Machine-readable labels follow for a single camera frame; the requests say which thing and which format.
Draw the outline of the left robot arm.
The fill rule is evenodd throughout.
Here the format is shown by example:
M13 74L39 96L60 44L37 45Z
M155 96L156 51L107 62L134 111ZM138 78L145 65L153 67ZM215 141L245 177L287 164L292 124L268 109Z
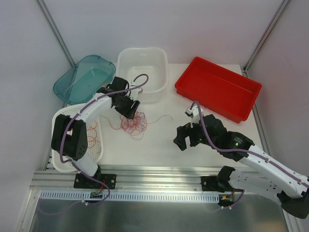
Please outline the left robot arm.
M131 82L115 77L112 83L99 88L92 99L88 101L73 116L59 114L54 122L51 148L56 151L61 161L66 158L74 168L85 175L84 181L91 188L101 184L99 166L87 153L87 129L97 117L105 111L114 109L127 119L133 119L140 105L137 100L142 84L135 77Z

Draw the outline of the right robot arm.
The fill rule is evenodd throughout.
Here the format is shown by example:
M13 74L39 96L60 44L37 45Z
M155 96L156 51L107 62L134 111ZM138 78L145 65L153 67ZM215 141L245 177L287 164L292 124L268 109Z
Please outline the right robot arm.
M309 178L269 156L245 135L228 131L214 115L179 126L173 142L182 151L187 148L186 138L189 138L191 147L208 145L223 157L259 173L249 175L223 166L216 177L218 191L246 190L271 199L296 218L306 219L309 215Z

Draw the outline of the white plastic tub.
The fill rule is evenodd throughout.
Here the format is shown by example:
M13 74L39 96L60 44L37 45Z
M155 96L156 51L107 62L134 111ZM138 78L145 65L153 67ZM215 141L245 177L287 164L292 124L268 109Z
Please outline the white plastic tub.
M168 58L158 47L127 48L118 55L116 76L132 82L140 74L149 76L138 95L141 103L155 103L161 100L169 82Z

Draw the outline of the teal transparent plastic bin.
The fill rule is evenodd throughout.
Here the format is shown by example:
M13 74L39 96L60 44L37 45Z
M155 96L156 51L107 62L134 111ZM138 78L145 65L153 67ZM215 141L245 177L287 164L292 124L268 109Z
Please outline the teal transparent plastic bin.
M55 95L68 105L88 102L96 91L113 80L116 67L98 55L81 59L54 84Z

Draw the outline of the red plastic tray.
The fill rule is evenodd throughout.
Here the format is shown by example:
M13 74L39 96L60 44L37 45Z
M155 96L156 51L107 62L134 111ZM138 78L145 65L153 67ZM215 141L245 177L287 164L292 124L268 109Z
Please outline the red plastic tray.
M181 96L239 124L248 119L262 84L195 57L175 88Z

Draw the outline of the white perforated basket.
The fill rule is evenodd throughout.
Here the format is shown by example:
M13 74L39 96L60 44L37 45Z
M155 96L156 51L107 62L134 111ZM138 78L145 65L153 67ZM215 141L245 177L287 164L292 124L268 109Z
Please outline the white perforated basket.
M56 121L56 117L58 115L65 115L65 116L71 116L73 117L83 106L83 104L77 104L73 106L68 106L65 108L62 108L58 110L52 119L52 132L54 130L54 124ZM102 142L102 132L101 132L101 125L99 121L99 117L97 117L91 125L87 128L87 153L91 157L91 159L98 163L98 161L103 156L103 142ZM59 154L51 150L51 155L49 158L49 163L47 165L47 168L54 168L59 172L63 173L69 173L69 172L75 172L76 169L73 167L73 165L70 162L62 163L60 160Z

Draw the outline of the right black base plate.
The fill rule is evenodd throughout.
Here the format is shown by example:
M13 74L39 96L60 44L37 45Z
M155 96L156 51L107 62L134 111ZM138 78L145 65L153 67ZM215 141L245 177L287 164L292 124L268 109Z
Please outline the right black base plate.
M228 181L219 179L217 176L201 176L200 180L202 191L216 191L221 193L233 191Z

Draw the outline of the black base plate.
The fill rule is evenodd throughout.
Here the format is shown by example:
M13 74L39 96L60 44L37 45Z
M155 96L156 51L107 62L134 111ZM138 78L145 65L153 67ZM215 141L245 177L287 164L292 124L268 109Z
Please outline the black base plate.
M217 176L201 176L200 180L202 191L216 191L221 193L233 191L228 181L219 179Z
M116 174L101 174L99 181L107 185L109 189L115 189ZM90 180L83 174L76 174L73 187L75 189L99 189L101 184L96 181Z

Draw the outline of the aluminium mounting rail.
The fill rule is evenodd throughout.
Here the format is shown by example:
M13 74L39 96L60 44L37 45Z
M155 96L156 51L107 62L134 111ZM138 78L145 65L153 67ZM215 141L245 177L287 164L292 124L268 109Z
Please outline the aluminium mounting rail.
M104 174L116 175L116 191L132 192L201 192L202 176L215 176L219 167L147 167L101 165ZM31 190L73 190L76 172L36 171Z

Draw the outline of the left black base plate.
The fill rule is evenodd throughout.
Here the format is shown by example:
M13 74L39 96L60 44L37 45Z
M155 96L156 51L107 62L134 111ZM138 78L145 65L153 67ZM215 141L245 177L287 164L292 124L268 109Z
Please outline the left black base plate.
M109 189L115 189L116 174L101 174L99 181L107 185ZM90 180L83 174L76 174L73 187L75 189L99 189L101 184L96 181Z

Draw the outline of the left aluminium frame post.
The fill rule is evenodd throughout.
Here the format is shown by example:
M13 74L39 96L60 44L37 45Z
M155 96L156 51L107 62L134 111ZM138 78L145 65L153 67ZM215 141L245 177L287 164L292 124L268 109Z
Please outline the left aluminium frame post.
M68 61L68 63L70 64L71 67L74 66L75 65L74 59L72 58L72 55L71 55L61 33L60 33L60 31L59 31L59 29L56 25L56 23L55 23L52 15L51 15L48 7L47 7L45 1L44 0L35 0L35 1L38 5L40 11L42 12L43 17L45 18L49 28L51 29L61 51L63 52L63 54L66 58L66 60Z

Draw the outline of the aluminium frame post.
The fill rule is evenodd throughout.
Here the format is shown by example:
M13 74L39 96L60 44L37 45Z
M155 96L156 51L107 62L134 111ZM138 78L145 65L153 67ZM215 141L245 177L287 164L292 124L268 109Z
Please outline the aluminium frame post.
M51 29L61 51L63 52L63 54L66 58L66 60L68 61L68 63L70 64L71 67L74 66L75 65L74 59L72 58L72 55L71 55L61 33L60 33L60 31L59 31L59 29L56 25L56 23L55 23L52 15L51 15L48 7L47 7L45 1L44 0L35 0L35 1L38 5L40 11L42 12L43 17L45 18L49 28Z
M262 34L261 38L259 39L256 47L254 48L253 52L251 53L248 61L245 63L245 65L241 68L242 74L244 76L248 76L248 71L256 58L258 57L259 53L263 49L264 45L268 41L269 37L271 36L273 30L275 29L276 25L284 15L285 11L287 10L288 6L290 5L292 1L291 0L282 0L275 11L274 15L272 16L268 26L266 27L264 33Z

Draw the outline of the right aluminium frame post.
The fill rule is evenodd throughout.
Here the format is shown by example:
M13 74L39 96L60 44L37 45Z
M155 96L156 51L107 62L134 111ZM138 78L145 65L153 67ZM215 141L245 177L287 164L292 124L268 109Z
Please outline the right aluminium frame post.
M275 29L276 25L284 15L285 11L287 10L288 6L290 5L292 1L291 0L282 0L275 11L274 15L272 16L268 26L266 27L264 33L262 34L261 38L259 39L256 47L254 48L253 52L251 53L248 61L245 63L245 65L241 68L242 74L244 76L248 76L248 71L256 58L258 57L259 53L263 49L264 45L268 41L269 37L271 36L273 30Z

